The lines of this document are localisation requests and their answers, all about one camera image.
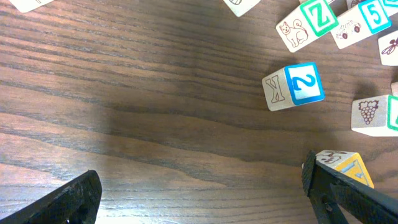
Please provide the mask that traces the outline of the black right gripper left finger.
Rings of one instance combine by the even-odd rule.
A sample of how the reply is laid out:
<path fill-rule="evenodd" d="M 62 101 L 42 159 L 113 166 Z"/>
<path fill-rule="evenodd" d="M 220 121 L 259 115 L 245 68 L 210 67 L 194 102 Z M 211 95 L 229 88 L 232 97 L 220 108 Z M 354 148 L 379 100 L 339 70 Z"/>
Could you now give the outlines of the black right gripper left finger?
<path fill-rule="evenodd" d="M 98 173 L 88 170 L 1 223 L 94 223 L 102 195 Z"/>

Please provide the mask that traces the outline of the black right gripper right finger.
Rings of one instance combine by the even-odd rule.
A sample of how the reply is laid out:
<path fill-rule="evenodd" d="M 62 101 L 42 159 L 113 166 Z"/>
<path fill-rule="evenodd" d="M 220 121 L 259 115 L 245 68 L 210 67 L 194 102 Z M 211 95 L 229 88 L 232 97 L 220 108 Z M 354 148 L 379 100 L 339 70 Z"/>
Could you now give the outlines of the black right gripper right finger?
<path fill-rule="evenodd" d="M 361 223 L 397 223 L 397 200 L 342 174 L 309 151 L 303 163 L 302 184 L 318 223 L 348 221 L 340 208 Z"/>

